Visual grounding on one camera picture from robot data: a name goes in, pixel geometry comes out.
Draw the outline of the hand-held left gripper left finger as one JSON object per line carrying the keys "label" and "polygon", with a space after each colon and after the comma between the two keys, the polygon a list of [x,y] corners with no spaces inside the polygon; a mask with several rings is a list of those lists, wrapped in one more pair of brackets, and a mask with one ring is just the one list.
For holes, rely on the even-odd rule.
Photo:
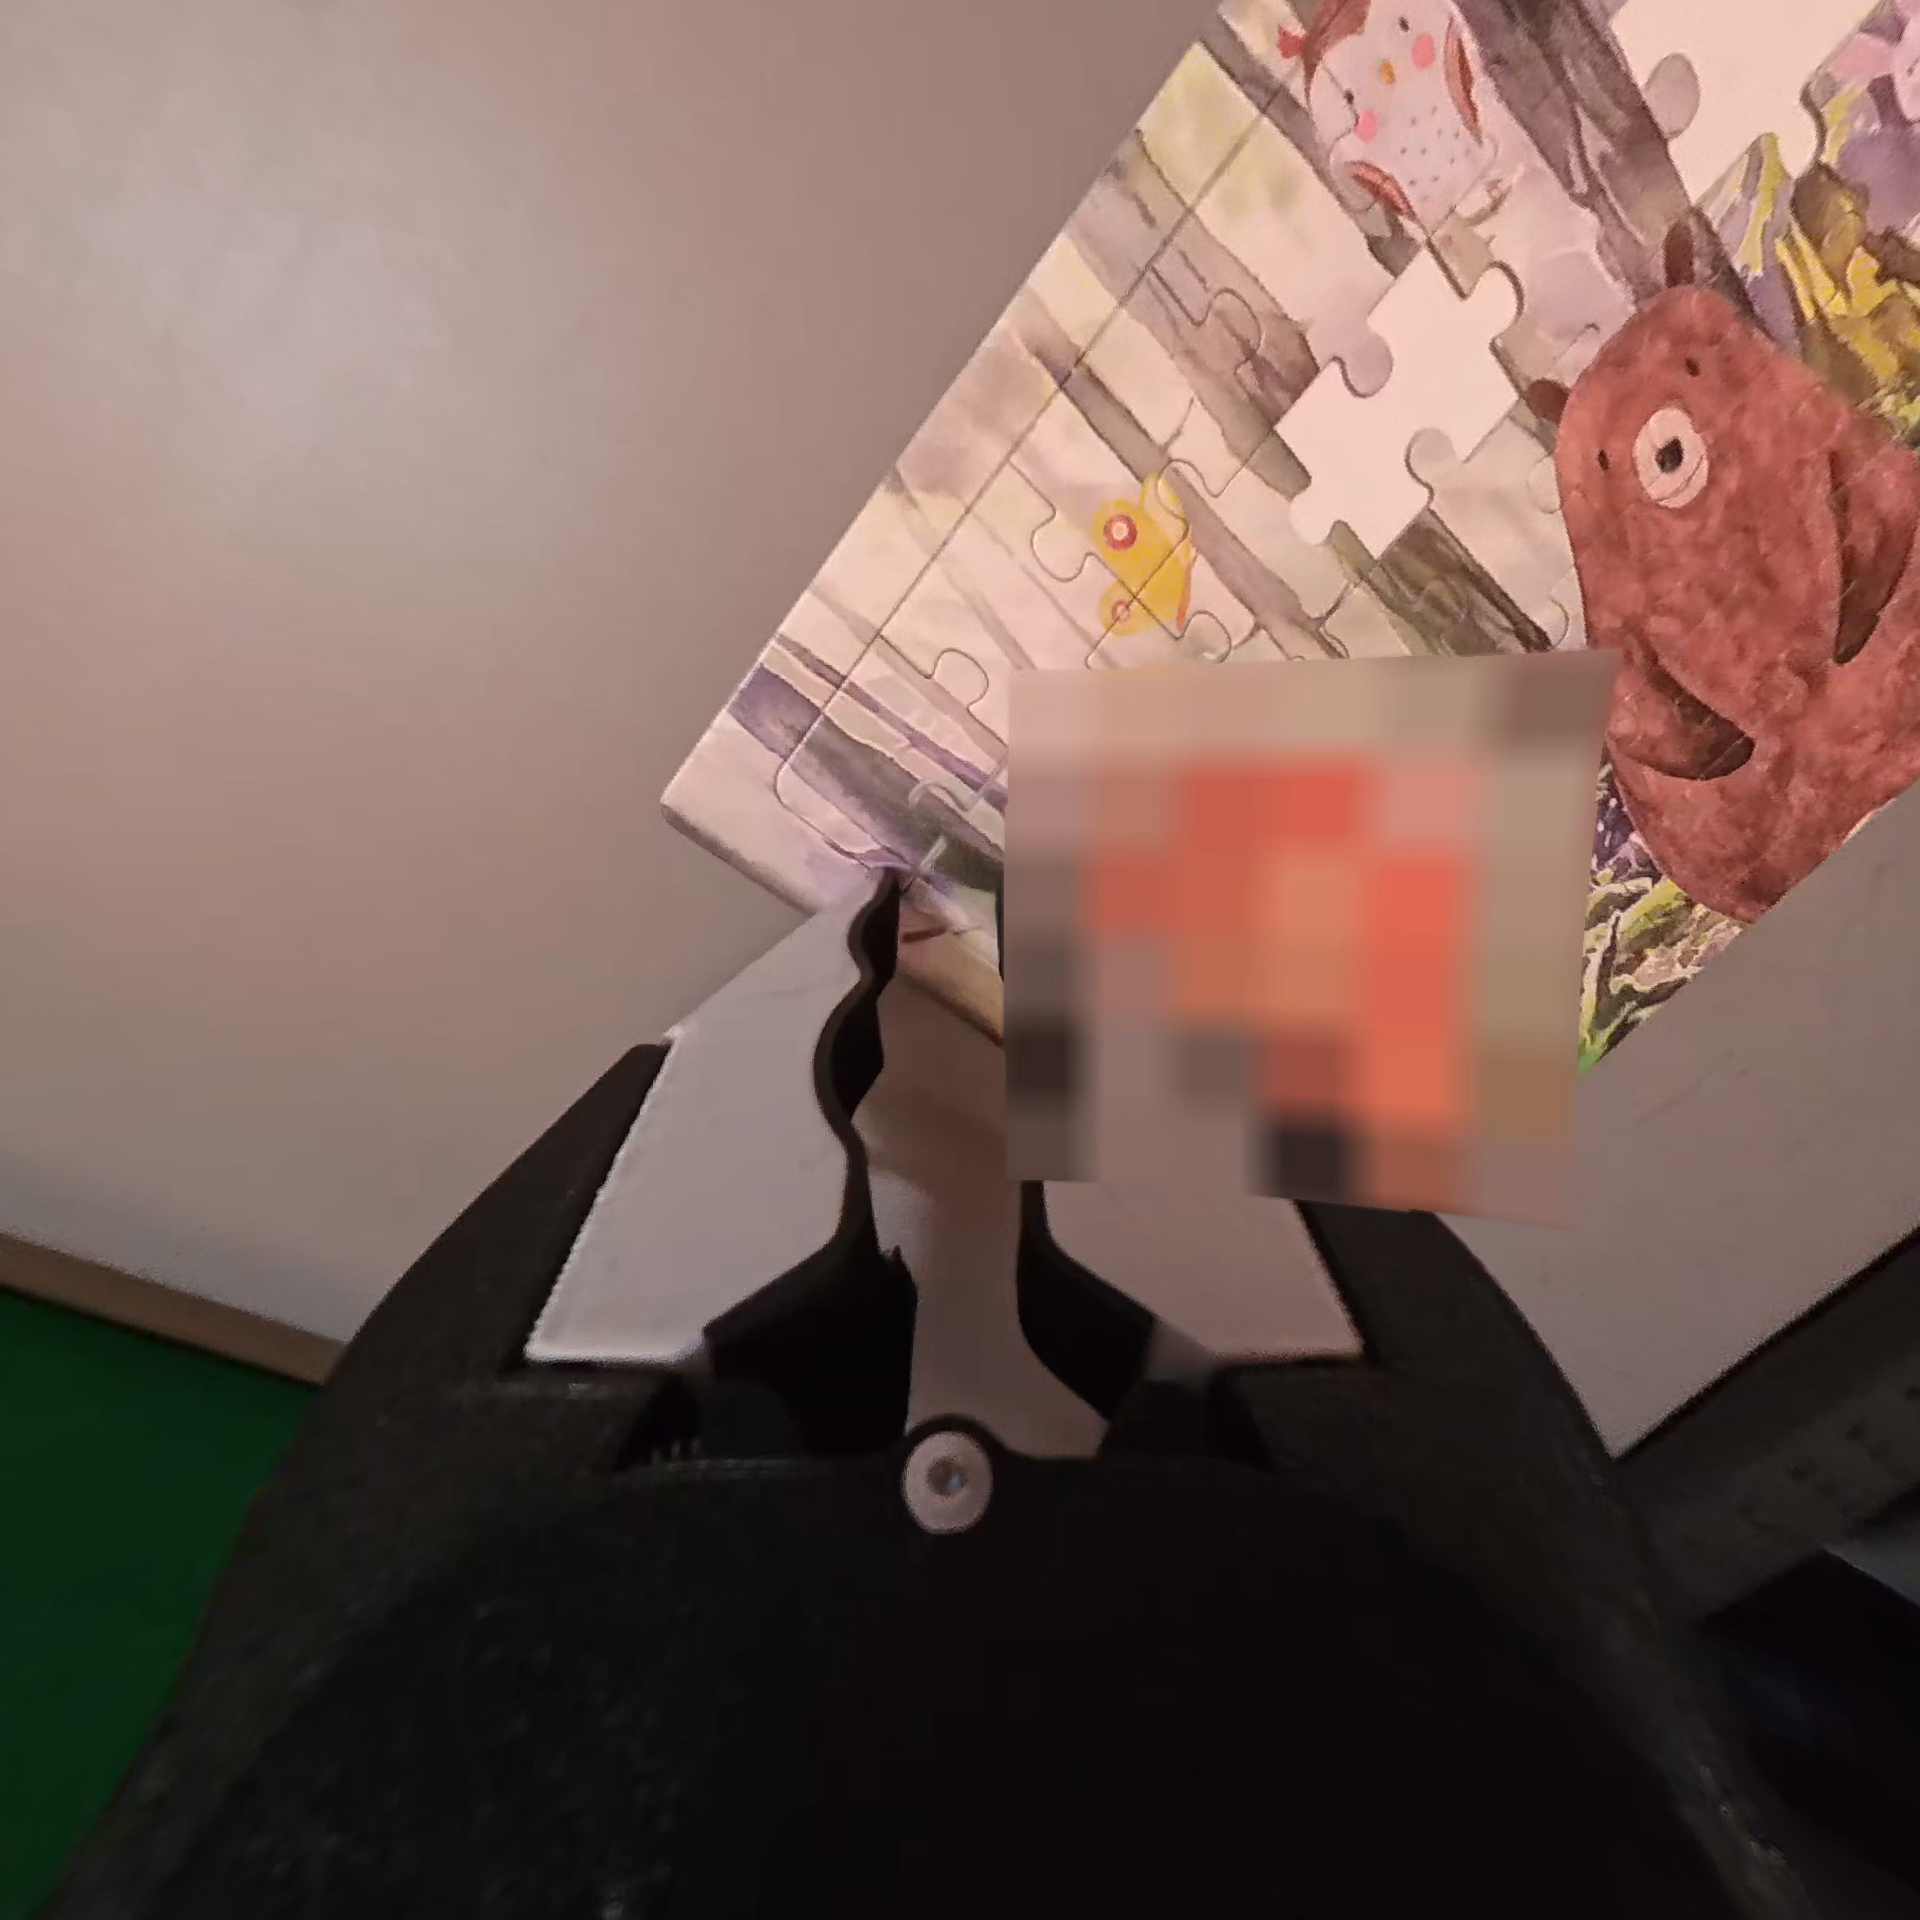
{"label": "hand-held left gripper left finger", "polygon": [[724,1314],[875,1215],[853,1130],[880,1086],[896,874],[867,874],[666,1029],[527,1365],[693,1365]]}

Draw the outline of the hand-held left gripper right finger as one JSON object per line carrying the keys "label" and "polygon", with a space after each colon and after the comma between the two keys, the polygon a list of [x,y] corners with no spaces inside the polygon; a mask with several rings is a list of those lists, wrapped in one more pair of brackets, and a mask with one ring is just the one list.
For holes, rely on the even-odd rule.
{"label": "hand-held left gripper right finger", "polygon": [[1020,1342],[1096,1415],[1362,1352],[1304,1209],[1206,1183],[1020,1183]]}

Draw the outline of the grey desk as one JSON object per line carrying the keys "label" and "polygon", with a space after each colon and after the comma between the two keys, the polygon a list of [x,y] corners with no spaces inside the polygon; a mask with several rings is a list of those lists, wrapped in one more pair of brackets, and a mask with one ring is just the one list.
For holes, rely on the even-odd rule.
{"label": "grey desk", "polygon": [[4,9],[4,1233],[349,1342],[793,932],[663,823],[1206,9]]}

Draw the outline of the forest animal jigsaw puzzle board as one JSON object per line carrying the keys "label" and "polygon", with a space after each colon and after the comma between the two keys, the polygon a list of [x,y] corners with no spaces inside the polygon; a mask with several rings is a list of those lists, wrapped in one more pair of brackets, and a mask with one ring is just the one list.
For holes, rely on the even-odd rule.
{"label": "forest animal jigsaw puzzle board", "polygon": [[1912,786],[1912,223],[1912,9],[1217,9],[663,808],[994,1029],[1020,666],[1596,644],[1596,1069]]}

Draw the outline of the green plastic bin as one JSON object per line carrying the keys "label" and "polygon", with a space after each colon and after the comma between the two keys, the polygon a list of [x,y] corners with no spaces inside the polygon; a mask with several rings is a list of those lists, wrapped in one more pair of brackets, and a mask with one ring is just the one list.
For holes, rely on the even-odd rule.
{"label": "green plastic bin", "polygon": [[36,1912],[170,1702],[313,1387],[0,1294],[0,1912]]}

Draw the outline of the dark perforated panel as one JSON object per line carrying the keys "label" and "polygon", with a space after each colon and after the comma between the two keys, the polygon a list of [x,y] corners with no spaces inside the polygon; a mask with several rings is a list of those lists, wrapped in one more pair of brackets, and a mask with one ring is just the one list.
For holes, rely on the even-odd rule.
{"label": "dark perforated panel", "polygon": [[1713,1607],[1699,1643],[1826,1912],[1920,1912],[1920,1612],[1813,1554]]}

